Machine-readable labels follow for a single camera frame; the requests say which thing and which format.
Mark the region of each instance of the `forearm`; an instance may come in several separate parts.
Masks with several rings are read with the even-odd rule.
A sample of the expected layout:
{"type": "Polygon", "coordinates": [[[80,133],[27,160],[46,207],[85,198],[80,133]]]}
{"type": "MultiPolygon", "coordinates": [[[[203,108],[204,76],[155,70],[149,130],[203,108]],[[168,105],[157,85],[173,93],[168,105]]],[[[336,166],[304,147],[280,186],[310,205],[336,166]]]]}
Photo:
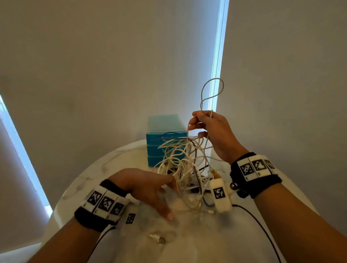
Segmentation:
{"type": "Polygon", "coordinates": [[[288,263],[346,261],[347,238],[282,184],[264,190],[254,201],[288,263]]]}
{"type": "Polygon", "coordinates": [[[86,263],[99,236],[72,218],[28,263],[86,263]]]}

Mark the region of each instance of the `round table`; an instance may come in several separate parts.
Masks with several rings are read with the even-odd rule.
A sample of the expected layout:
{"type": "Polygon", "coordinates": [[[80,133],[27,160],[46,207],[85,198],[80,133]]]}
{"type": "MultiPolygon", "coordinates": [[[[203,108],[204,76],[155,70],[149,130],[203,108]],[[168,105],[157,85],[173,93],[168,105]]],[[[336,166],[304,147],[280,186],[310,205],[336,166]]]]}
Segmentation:
{"type": "MultiPolygon", "coordinates": [[[[217,171],[226,181],[231,180],[229,177],[229,164],[225,162],[213,162],[213,167],[217,169],[217,171]]],[[[79,207],[82,200],[95,186],[97,186],[102,180],[124,168],[140,168],[147,171],[152,170],[152,168],[149,168],[147,164],[146,140],[130,143],[108,153],[90,165],[83,173],[81,173],[64,192],[63,196],[56,205],[46,226],[46,231],[43,235],[41,245],[45,244],[73,217],[74,211],[79,207]]],[[[313,211],[317,212],[308,198],[291,180],[288,179],[288,177],[286,177],[284,174],[280,174],[279,176],[282,178],[283,185],[287,189],[289,189],[298,199],[300,199],[313,211]]],[[[263,218],[256,208],[254,201],[250,197],[242,199],[238,197],[237,194],[233,194],[231,196],[231,200],[233,204],[239,204],[247,208],[261,222],[270,235],[263,218]]],[[[231,213],[231,219],[232,226],[229,227],[229,230],[233,235],[233,239],[230,241],[230,249],[232,250],[235,248],[235,250],[237,250],[236,255],[239,257],[239,260],[247,258],[248,261],[242,260],[242,262],[252,261],[252,257],[249,258],[249,255],[251,254],[251,251],[254,252],[256,250],[256,246],[259,247],[260,250],[254,252],[257,253],[254,262],[277,261],[270,242],[267,240],[264,232],[250,215],[235,207],[231,213]],[[240,242],[241,239],[244,239],[245,244],[249,245],[240,247],[238,244],[242,243],[240,242]]],[[[282,262],[285,262],[283,256],[281,254],[280,256],[282,262]]]]}

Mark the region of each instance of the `person's right hand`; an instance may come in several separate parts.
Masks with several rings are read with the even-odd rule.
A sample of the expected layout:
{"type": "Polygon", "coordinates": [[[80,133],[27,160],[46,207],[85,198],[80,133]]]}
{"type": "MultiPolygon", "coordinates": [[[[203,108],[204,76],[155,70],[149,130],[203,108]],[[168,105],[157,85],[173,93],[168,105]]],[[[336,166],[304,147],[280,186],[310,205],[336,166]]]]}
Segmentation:
{"type": "Polygon", "coordinates": [[[199,138],[207,138],[211,141],[213,148],[218,156],[232,164],[242,155],[249,151],[243,147],[233,134],[227,119],[211,111],[194,111],[193,118],[189,121],[188,130],[205,129],[198,133],[199,138]]]}

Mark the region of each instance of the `fingernail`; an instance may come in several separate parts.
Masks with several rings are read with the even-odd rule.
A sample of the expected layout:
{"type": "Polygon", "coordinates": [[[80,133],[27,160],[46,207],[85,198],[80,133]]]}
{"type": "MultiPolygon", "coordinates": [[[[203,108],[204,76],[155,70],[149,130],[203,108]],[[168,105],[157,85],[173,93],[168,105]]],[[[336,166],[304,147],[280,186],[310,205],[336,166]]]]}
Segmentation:
{"type": "Polygon", "coordinates": [[[170,213],[167,215],[166,220],[168,220],[168,221],[173,221],[173,218],[174,218],[173,213],[170,212],[170,213]]]}

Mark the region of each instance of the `white sensor device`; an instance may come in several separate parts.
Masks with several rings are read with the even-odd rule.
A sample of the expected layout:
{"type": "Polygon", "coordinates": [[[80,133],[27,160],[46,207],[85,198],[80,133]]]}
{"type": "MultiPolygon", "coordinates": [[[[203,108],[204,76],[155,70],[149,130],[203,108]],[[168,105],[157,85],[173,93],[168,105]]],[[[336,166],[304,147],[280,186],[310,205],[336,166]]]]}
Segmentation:
{"type": "Polygon", "coordinates": [[[231,212],[232,204],[228,189],[222,178],[210,181],[211,194],[218,213],[231,212]]]}

